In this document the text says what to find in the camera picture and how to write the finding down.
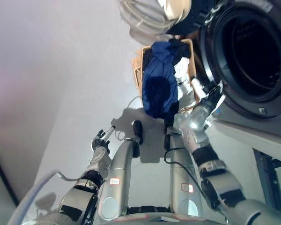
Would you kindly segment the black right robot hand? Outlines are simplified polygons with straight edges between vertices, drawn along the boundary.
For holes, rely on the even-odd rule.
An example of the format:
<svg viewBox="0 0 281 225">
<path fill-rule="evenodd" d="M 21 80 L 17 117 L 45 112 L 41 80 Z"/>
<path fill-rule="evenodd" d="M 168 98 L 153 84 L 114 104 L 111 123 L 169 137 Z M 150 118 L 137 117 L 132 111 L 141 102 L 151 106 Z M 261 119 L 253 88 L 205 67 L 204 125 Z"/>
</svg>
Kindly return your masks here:
<svg viewBox="0 0 281 225">
<path fill-rule="evenodd" d="M 223 90 L 222 81 L 219 81 L 219 83 L 217 84 L 211 82 L 206 87 L 200 83 L 200 80 L 198 78 L 192 77 L 190 85 L 193 88 L 194 97 L 197 104 L 200 103 L 203 99 L 215 98 L 214 101 L 216 103 L 221 101 L 222 98 L 225 99 L 225 97 L 222 97 L 222 90 Z"/>
</svg>

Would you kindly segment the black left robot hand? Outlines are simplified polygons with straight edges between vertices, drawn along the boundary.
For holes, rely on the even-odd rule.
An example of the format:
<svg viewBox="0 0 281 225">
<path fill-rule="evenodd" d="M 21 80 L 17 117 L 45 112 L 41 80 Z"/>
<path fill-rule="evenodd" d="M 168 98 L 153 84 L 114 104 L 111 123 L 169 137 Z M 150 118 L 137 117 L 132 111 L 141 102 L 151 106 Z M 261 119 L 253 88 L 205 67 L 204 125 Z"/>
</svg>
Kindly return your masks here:
<svg viewBox="0 0 281 225">
<path fill-rule="evenodd" d="M 115 131 L 115 126 L 111 126 L 108 130 L 101 129 L 97 135 L 92 140 L 92 150 L 95 152 L 98 147 L 104 147 L 107 153 L 110 154 L 110 149 L 108 147 L 110 141 L 109 138 Z"/>
</svg>

